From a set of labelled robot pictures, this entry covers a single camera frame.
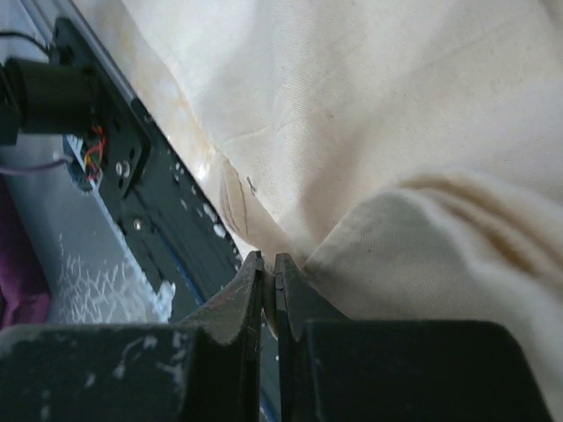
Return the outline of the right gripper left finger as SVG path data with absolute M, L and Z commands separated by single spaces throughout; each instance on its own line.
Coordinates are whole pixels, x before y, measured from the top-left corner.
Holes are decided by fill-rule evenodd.
M 180 421 L 260 419 L 264 260 L 249 253 L 233 280 L 185 319 L 192 337 Z

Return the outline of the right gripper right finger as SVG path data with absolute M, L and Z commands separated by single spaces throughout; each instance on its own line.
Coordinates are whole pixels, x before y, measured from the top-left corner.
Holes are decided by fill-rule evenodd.
M 344 419 L 347 399 L 340 391 L 352 361 L 347 318 L 310 285 L 289 254 L 276 257 L 274 284 L 282 419 Z

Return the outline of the beige cloth wrap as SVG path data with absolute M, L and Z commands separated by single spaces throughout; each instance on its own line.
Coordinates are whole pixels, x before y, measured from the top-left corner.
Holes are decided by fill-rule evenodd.
M 239 238 L 352 318 L 507 327 L 561 402 L 561 2 L 77 6 Z

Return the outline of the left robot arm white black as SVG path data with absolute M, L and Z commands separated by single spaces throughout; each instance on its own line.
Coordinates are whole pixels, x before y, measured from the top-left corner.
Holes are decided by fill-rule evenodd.
M 99 82 L 86 71 L 10 57 L 1 66 L 1 144 L 21 134 L 82 135 L 94 125 Z

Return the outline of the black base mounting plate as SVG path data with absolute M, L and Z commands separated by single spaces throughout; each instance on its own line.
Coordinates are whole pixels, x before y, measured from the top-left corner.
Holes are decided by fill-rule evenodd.
M 105 137 L 98 192 L 154 287 L 176 286 L 174 303 L 201 306 L 242 265 L 238 247 L 112 58 L 77 19 L 55 20 L 59 63 L 95 86 L 96 121 Z

